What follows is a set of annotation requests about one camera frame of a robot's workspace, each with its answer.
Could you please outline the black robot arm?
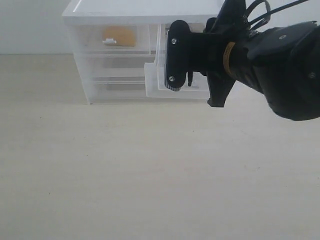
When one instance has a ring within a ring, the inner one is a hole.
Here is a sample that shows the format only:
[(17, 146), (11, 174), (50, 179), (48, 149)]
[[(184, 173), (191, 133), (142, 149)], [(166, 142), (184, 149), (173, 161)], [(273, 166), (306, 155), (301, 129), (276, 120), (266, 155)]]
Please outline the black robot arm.
[(275, 13), (299, 5), (294, 1), (249, 20), (260, 5), (255, 0), (226, 0), (216, 17), (206, 22), (205, 34), (218, 34), (215, 68), (205, 71), (208, 105), (222, 108), (235, 82), (264, 95), (278, 116), (307, 121), (320, 116), (320, 26), (306, 21), (285, 27), (265, 26)]

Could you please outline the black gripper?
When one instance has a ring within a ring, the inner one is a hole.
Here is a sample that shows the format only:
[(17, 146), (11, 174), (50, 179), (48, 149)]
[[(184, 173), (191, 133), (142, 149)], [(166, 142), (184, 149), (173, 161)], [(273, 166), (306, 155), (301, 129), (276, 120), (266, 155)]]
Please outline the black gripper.
[(203, 72), (207, 77), (208, 105), (223, 108), (236, 81), (252, 85), (252, 73), (246, 60), (247, 51), (240, 44), (249, 37), (250, 27), (245, 17), (245, 0), (225, 0), (217, 17), (209, 18), (204, 33), (219, 34), (222, 42), (214, 45), (209, 57), (213, 58), (212, 70)]

